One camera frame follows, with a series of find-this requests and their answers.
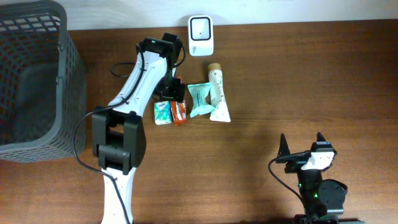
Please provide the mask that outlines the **white barcode scanner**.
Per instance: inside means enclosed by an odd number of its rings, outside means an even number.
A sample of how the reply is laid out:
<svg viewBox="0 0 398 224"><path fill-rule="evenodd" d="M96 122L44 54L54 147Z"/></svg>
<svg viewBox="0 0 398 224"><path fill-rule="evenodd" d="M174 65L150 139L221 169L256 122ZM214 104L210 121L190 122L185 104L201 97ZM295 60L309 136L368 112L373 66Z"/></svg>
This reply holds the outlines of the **white barcode scanner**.
<svg viewBox="0 0 398 224"><path fill-rule="evenodd" d="M206 15L188 19L189 54L193 57L210 56L214 52L213 19Z"/></svg>

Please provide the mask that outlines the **grey plastic mesh basket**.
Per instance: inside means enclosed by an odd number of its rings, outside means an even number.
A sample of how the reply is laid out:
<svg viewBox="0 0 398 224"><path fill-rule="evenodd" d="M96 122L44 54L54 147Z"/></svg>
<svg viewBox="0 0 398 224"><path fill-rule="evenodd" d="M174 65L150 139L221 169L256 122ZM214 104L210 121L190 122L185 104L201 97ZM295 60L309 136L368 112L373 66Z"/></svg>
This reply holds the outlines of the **grey plastic mesh basket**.
<svg viewBox="0 0 398 224"><path fill-rule="evenodd" d="M85 67L55 1L1 7L1 159L60 159L85 148Z"/></svg>

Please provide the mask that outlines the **teal snack packet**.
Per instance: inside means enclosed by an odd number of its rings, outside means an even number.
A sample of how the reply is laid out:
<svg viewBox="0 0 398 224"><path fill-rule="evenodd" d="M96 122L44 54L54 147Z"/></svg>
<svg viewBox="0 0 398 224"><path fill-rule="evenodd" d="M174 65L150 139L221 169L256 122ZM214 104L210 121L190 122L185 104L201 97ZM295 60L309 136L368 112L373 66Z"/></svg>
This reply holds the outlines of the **teal snack packet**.
<svg viewBox="0 0 398 224"><path fill-rule="evenodd" d="M206 98L210 93L211 83L198 83L188 85L188 90L192 96L193 108L190 117L211 113L215 107L207 103Z"/></svg>

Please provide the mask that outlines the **teal white tissue pack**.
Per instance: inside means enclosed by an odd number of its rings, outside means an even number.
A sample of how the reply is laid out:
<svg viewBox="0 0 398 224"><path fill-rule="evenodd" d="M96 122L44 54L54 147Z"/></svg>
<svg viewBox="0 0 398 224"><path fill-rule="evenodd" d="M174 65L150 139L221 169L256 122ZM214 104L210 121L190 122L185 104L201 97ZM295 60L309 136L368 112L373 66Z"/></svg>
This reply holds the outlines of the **teal white tissue pack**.
<svg viewBox="0 0 398 224"><path fill-rule="evenodd" d="M170 124L172 122L169 101L154 103L154 119L156 125Z"/></svg>

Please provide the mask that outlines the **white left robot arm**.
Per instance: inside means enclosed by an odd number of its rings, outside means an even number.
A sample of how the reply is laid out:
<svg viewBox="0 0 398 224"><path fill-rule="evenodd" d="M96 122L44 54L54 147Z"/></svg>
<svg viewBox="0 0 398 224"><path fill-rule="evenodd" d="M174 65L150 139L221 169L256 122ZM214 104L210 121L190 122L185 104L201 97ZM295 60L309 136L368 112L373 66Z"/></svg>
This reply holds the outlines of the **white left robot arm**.
<svg viewBox="0 0 398 224"><path fill-rule="evenodd" d="M185 53L175 34L145 38L137 45L131 74L107 107L92 116L93 155L104 177L103 223L133 223L132 187L146 151L143 114L153 95L181 103L185 84L175 77L179 55Z"/></svg>

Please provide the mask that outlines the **white cream tube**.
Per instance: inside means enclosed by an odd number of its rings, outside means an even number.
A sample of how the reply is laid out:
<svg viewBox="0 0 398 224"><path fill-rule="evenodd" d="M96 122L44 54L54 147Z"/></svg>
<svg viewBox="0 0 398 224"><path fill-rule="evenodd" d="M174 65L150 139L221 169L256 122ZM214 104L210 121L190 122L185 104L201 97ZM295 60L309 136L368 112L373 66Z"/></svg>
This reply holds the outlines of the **white cream tube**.
<svg viewBox="0 0 398 224"><path fill-rule="evenodd" d="M231 118L223 89L223 72L219 63L209 64L208 78L211 83L210 101L215 108L210 114L210 120L229 123Z"/></svg>

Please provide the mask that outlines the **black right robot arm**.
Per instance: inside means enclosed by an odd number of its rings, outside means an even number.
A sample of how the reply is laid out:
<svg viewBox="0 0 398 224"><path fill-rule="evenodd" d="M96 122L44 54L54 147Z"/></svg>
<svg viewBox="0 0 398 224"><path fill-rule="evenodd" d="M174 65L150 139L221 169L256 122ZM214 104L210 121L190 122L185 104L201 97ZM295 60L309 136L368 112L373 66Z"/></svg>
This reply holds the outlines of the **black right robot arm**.
<svg viewBox="0 0 398 224"><path fill-rule="evenodd" d="M317 133L317 140L309 150L296 153L290 152L285 135L280 135L279 151L276 158L269 162L268 170L280 184L293 192L303 205L304 214L295 215L292 223L362 223L358 219L339 218L344 213L343 204L348 187L340 181L322 177L322 172L332 166L336 155L337 151L321 133ZM285 164L286 174L297 174L297 192L273 173L271 164L274 162Z"/></svg>

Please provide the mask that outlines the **orange chocolate bar wrapper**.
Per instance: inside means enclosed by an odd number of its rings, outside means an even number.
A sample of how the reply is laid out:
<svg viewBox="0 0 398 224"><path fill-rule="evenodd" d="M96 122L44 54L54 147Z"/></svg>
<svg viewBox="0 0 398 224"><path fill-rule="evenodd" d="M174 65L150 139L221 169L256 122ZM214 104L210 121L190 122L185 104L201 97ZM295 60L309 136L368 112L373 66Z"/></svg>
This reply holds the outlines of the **orange chocolate bar wrapper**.
<svg viewBox="0 0 398 224"><path fill-rule="evenodd" d="M181 77L174 78L174 88L172 90L170 109L172 112L173 122L178 126L184 124L187 120L187 109L184 100L185 84L182 83Z"/></svg>

